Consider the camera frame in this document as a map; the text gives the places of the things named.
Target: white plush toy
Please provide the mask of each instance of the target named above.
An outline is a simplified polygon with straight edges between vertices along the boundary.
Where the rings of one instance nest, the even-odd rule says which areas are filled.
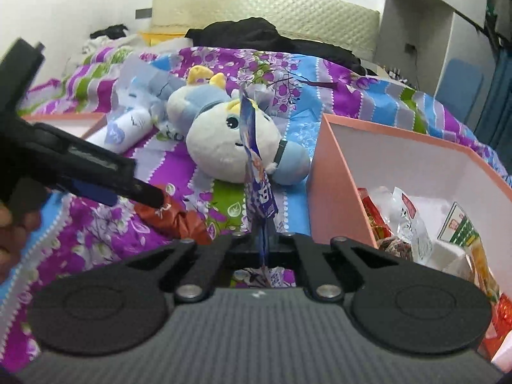
[[[198,80],[209,79],[209,83]],[[243,183],[247,154],[240,140],[238,91],[226,93],[224,74],[213,75],[204,66],[190,69],[187,85],[171,94],[167,115],[176,130],[186,135],[190,157],[199,169],[215,179]],[[310,160],[304,147],[281,140],[281,134],[256,102],[256,142],[271,178],[282,185],[302,181]]]

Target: round black motor cover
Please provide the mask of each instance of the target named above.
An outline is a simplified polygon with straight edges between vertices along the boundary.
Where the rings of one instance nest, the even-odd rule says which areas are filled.
[[[149,276],[121,268],[53,282],[35,296],[28,320],[43,347],[98,356],[141,344],[167,313],[165,297]]]
[[[473,284],[414,264],[373,270],[352,314],[378,342],[423,355],[474,347],[491,321],[490,303]]]

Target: silver screw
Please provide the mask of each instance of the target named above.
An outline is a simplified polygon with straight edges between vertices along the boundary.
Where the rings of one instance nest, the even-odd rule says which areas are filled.
[[[184,284],[176,289],[176,294],[184,299],[193,299],[203,292],[196,284]]]
[[[325,297],[326,299],[332,299],[341,294],[341,289],[334,284],[322,284],[318,286],[316,289],[316,293],[320,297]]]

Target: bed sheet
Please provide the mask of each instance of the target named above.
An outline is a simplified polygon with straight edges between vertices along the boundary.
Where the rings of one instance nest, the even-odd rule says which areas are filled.
[[[113,86],[130,48],[102,48],[63,81],[52,80],[28,92],[19,107],[24,114],[109,112]],[[194,65],[205,65],[227,76],[230,93],[241,83],[265,83],[275,90],[266,111],[286,139],[306,147],[312,157],[323,112],[400,127],[450,140],[472,148],[501,177],[512,179],[490,147],[443,106],[423,92],[392,82],[359,76],[319,58],[287,53],[185,48],[157,58],[140,57],[186,76]],[[247,224],[242,185],[214,180],[196,168],[183,142],[152,131],[130,149],[137,160],[137,177],[165,185],[167,192],[198,210],[212,237],[244,229]],[[275,187],[279,231],[309,234],[305,182]],[[43,226],[32,235],[21,264],[0,287],[0,359],[16,371],[33,359],[39,348],[26,321],[32,295],[55,278],[109,264],[168,242],[134,213],[133,204],[120,198],[109,208],[72,195],[54,194],[43,209]]]

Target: plush toy eye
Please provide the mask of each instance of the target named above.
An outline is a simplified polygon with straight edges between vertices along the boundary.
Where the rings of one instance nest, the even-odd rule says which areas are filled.
[[[232,129],[238,128],[238,118],[236,116],[229,116],[226,119],[226,125]]]

